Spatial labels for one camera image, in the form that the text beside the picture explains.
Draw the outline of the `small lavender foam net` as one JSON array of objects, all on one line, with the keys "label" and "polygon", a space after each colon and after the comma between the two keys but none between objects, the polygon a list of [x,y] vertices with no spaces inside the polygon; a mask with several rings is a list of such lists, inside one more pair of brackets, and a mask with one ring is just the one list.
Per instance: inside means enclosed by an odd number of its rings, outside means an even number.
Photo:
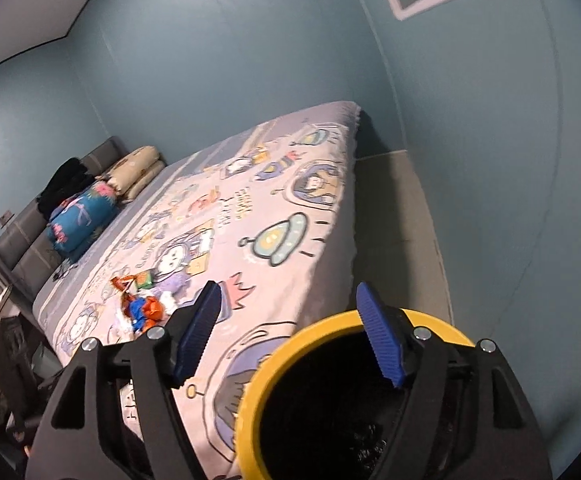
[{"label": "small lavender foam net", "polygon": [[157,282],[152,289],[152,295],[160,298],[168,292],[178,304],[186,296],[187,289],[190,287],[191,278],[184,272],[171,274],[161,282]]}]

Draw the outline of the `orange peel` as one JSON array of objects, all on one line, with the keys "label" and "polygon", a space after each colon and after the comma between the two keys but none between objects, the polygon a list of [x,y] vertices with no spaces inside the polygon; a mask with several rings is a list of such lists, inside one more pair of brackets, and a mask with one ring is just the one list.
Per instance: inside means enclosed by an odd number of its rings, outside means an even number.
[{"label": "orange peel", "polygon": [[149,328],[156,326],[164,318],[164,306],[152,296],[142,299],[141,305],[141,331],[146,332]]}]

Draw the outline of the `green snack packet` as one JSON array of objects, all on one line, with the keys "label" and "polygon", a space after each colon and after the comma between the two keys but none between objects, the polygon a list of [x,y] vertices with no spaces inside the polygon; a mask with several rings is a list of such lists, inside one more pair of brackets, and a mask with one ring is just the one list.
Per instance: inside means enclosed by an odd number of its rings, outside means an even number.
[{"label": "green snack packet", "polygon": [[138,290],[152,289],[156,283],[154,270],[148,269],[138,272],[134,275],[134,283]]}]

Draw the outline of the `white tissue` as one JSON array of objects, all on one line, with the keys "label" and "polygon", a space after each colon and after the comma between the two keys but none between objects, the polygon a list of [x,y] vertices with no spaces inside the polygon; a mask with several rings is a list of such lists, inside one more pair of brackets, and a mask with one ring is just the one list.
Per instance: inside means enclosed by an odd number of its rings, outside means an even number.
[{"label": "white tissue", "polygon": [[179,307],[178,303],[172,295],[172,292],[169,292],[168,290],[161,292],[159,302],[161,303],[161,306],[164,307],[164,314],[168,316],[172,315],[173,312]]}]

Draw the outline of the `blue paper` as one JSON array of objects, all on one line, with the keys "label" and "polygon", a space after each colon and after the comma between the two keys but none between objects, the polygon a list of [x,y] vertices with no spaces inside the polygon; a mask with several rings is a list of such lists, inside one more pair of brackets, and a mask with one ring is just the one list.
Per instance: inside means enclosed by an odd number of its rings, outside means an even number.
[{"label": "blue paper", "polygon": [[141,333],[146,325],[146,315],[144,306],[146,300],[143,297],[136,297],[128,303],[126,315],[131,320],[132,328],[135,333]]}]

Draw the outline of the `orange snack wrapper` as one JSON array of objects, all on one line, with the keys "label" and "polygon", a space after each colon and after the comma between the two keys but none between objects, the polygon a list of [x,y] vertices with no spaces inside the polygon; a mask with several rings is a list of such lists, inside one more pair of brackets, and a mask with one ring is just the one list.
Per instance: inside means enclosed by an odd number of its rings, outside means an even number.
[{"label": "orange snack wrapper", "polygon": [[112,284],[112,287],[115,289],[115,291],[119,292],[121,295],[121,306],[130,304],[135,300],[135,295],[131,290],[131,287],[134,284],[133,275],[123,276],[122,278],[114,276],[110,279],[110,284]]}]

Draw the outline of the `yellow rim trash bin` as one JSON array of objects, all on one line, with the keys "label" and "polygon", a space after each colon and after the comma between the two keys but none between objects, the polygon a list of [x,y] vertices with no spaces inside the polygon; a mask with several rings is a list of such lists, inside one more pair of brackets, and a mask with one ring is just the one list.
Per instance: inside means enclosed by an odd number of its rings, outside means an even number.
[{"label": "yellow rim trash bin", "polygon": [[447,374],[440,417],[415,467],[413,432],[397,440],[413,385],[381,374],[360,318],[332,315],[266,360],[240,404],[237,460],[245,479],[483,479],[471,395]]}]

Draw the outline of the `cartoon print bed sheet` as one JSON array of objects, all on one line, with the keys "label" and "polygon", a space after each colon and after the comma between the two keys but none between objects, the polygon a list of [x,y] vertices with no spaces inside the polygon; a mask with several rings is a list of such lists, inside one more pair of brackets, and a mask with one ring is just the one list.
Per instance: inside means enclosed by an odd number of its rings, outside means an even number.
[{"label": "cartoon print bed sheet", "polygon": [[61,278],[33,313],[62,362],[80,342],[133,337],[110,284],[153,269],[186,273],[179,308],[208,281],[222,307],[195,375],[174,391],[204,471],[236,477],[240,400],[294,333],[345,310],[352,287],[354,151],[359,105],[298,110],[168,166]]}]

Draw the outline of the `beige folded quilt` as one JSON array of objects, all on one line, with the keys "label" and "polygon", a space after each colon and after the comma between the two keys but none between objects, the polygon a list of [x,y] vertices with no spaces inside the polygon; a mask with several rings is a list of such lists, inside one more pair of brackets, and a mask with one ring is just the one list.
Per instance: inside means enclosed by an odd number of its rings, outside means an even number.
[{"label": "beige folded quilt", "polygon": [[122,203],[129,203],[133,202],[164,168],[166,164],[159,151],[154,146],[145,145],[118,160],[112,168],[101,174],[98,180],[110,186]]}]

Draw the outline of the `blue floral folded quilt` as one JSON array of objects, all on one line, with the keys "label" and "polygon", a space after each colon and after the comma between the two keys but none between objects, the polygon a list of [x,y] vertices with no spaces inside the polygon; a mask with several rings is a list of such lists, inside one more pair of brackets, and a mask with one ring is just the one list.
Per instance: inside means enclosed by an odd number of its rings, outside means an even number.
[{"label": "blue floral folded quilt", "polygon": [[118,212],[116,191],[97,180],[52,213],[46,236],[63,259],[75,263]]}]

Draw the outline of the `black clothing on quilt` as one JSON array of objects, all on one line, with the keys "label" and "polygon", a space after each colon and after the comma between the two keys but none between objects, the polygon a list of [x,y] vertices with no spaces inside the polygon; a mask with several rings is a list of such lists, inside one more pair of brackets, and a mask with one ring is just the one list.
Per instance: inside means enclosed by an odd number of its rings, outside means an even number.
[{"label": "black clothing on quilt", "polygon": [[89,169],[77,157],[71,157],[60,166],[36,198],[36,208],[45,221],[50,221],[57,208],[72,196],[83,192],[95,181]]}]

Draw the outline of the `grey upholstered headboard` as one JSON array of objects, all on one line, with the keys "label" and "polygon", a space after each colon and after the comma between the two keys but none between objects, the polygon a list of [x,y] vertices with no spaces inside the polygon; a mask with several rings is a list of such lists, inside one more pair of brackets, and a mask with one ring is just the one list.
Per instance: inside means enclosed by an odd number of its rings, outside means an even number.
[{"label": "grey upholstered headboard", "polygon": [[[102,174],[128,154],[111,136],[80,159],[93,176]],[[0,272],[30,304],[62,262],[45,233],[46,221],[34,198],[0,235]]]}]

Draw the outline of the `wall power outlet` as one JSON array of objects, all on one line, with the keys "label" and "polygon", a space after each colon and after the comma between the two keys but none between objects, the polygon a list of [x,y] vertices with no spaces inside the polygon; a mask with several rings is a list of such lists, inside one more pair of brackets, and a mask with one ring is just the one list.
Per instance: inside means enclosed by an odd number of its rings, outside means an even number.
[{"label": "wall power outlet", "polygon": [[0,227],[4,228],[10,220],[14,218],[14,214],[10,210],[6,210],[0,217]]}]

